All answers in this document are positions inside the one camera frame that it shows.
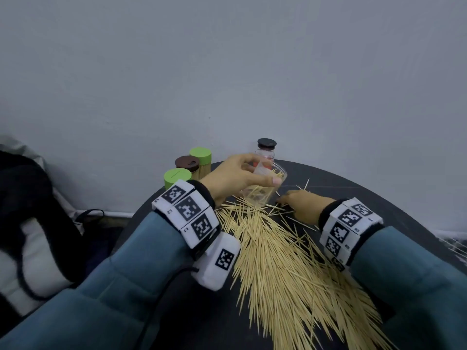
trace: black round table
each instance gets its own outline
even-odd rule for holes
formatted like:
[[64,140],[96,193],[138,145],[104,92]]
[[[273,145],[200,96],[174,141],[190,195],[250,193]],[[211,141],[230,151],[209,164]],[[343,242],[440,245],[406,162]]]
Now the black round table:
[[[387,226],[394,226],[440,259],[466,272],[464,265],[434,235],[379,195],[319,168],[283,160],[277,162],[288,173],[284,185],[278,190],[279,194],[282,195],[290,189],[298,189],[297,185],[303,188],[310,179],[307,190],[312,193],[334,199],[356,197],[382,216]],[[220,162],[214,163],[213,169],[219,164]],[[125,243],[151,211],[151,202],[164,191],[164,188],[159,189],[138,209],[120,235],[114,251]],[[319,236],[313,236],[312,233],[310,231],[311,237],[317,241]],[[262,333],[258,334],[257,325],[254,323],[249,328],[247,302],[239,315],[237,298],[240,283],[237,282],[230,289],[232,281],[233,279],[229,277],[224,288],[212,292],[198,285],[188,274],[178,277],[160,303],[159,307],[164,316],[153,349],[272,350],[270,337],[263,338]],[[325,342],[323,344],[325,349],[345,348],[341,343],[337,344],[335,341],[326,341],[322,336],[318,337],[321,342]]]

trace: blue sleeve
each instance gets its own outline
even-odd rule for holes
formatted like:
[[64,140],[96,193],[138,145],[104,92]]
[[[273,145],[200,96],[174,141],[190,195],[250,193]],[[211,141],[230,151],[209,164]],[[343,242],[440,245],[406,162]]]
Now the blue sleeve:
[[467,349],[467,276],[386,227],[363,244],[352,276],[395,315],[383,326],[401,350]]
[[[178,231],[150,212],[118,252],[12,329],[0,349],[132,349],[149,304],[189,260]],[[141,349],[154,341],[158,320],[156,314]]]

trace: cable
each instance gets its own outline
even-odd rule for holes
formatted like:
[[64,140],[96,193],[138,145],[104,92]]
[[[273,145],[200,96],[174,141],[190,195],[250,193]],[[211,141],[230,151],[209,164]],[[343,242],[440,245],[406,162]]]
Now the cable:
[[187,268],[183,268],[183,269],[180,269],[178,270],[177,272],[175,272],[172,277],[169,279],[169,281],[167,281],[167,283],[165,284],[164,288],[162,289],[161,293],[159,294],[159,296],[157,297],[157,299],[155,300],[155,302],[153,303],[151,309],[149,310],[149,315],[148,315],[148,318],[147,320],[145,321],[144,323],[144,327],[143,329],[141,330],[141,333],[140,335],[138,336],[138,339],[136,340],[136,343],[133,347],[133,350],[139,350],[139,348],[141,347],[141,344],[143,343],[143,339],[144,339],[144,335],[146,335],[146,331],[148,330],[148,327],[149,327],[149,323],[151,322],[151,319],[155,313],[155,310],[157,309],[157,306],[159,304],[159,302],[161,301],[162,299],[162,296],[164,296],[165,292],[167,291],[167,289],[169,288],[170,284],[172,283],[173,280],[175,280],[175,278],[180,275],[181,273],[185,272],[185,271],[194,271],[194,272],[198,272],[199,269],[198,268],[195,268],[194,266],[190,266],[190,267],[187,267]]

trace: white wall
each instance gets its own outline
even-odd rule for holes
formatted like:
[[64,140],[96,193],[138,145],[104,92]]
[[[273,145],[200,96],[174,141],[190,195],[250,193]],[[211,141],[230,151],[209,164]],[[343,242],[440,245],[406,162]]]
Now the white wall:
[[466,0],[0,0],[1,131],[77,208],[134,212],[193,146],[340,174],[467,229]]

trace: brown lid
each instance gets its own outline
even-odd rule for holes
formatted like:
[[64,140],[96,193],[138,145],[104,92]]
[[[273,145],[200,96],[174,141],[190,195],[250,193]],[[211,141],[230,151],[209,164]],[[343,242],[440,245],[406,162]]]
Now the brown lid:
[[195,172],[199,168],[199,159],[194,156],[181,156],[175,160],[177,168],[184,168]]

